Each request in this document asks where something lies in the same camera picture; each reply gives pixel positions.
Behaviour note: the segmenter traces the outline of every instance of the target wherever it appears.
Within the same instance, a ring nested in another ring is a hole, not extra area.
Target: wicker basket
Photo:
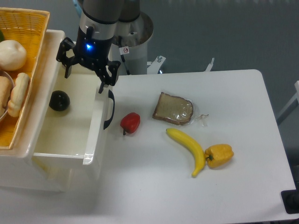
[[[0,150],[12,149],[21,132],[26,118],[26,108],[32,89],[35,70],[47,29],[50,13],[46,11],[0,8],[0,30],[5,40],[18,41],[27,51],[25,65],[17,71],[8,72],[15,80],[20,72],[30,77],[26,98],[23,102],[20,116],[12,118],[9,115],[0,123]]]

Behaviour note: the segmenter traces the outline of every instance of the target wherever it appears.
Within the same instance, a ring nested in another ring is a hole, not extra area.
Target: black ball
[[[61,90],[56,90],[52,92],[49,106],[54,111],[64,111],[69,107],[69,105],[70,105],[70,98],[65,92]]]

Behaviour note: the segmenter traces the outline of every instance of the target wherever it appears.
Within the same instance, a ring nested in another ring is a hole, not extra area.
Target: white drawer
[[[73,73],[66,79],[64,69],[59,70],[53,91],[66,92],[71,104],[63,112],[48,107],[34,159],[50,167],[87,168],[92,176],[99,175],[109,91],[99,94],[99,85],[95,74]]]

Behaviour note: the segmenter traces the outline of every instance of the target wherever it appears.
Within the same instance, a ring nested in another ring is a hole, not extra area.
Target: white cabinet
[[[90,178],[99,176],[109,90],[98,94],[99,78],[79,66],[64,78],[56,61],[63,38],[63,31],[45,35],[24,128],[14,148],[1,152],[0,186],[66,190],[73,169],[85,169]],[[66,111],[48,107],[54,90],[70,97]]]

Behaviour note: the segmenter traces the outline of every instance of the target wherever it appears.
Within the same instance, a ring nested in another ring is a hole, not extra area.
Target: plastic bag
[[[152,115],[153,119],[163,120],[174,125],[188,125],[195,120],[202,120],[208,115],[199,113],[197,105],[191,100],[161,92],[158,103]]]

